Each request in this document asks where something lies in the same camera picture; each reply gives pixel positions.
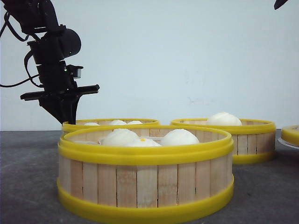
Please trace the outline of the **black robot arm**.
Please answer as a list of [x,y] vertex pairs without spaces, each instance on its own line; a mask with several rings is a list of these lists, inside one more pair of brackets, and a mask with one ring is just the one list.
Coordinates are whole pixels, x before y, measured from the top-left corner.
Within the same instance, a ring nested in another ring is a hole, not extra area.
[[[57,21],[54,6],[50,0],[5,0],[4,26],[22,42],[27,42],[30,51],[24,57],[27,67],[32,57],[37,65],[41,91],[28,92],[20,96],[25,101],[38,100],[39,105],[61,124],[76,123],[76,112],[81,96],[98,93],[99,86],[79,87],[75,81],[81,77],[82,66],[67,65],[65,58],[76,55],[81,49],[79,35]],[[20,37],[9,22],[16,19],[21,31]]]

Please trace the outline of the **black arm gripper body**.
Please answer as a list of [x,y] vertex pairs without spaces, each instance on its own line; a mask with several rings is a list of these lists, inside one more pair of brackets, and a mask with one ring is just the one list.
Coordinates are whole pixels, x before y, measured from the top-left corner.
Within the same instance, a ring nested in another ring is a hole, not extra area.
[[27,101],[50,97],[68,98],[72,95],[98,93],[100,87],[97,84],[78,87],[75,79],[67,72],[66,66],[65,61],[37,66],[44,90],[24,93],[21,99]]

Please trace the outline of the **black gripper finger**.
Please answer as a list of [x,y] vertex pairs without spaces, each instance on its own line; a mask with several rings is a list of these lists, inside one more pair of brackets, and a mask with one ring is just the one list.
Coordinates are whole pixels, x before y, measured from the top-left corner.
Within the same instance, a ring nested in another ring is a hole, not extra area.
[[61,124],[69,121],[67,102],[61,98],[40,98],[39,105]]
[[76,114],[77,114],[77,107],[78,102],[82,95],[72,95],[68,97],[68,105],[69,105],[69,115],[68,115],[68,122],[69,124],[76,124]]

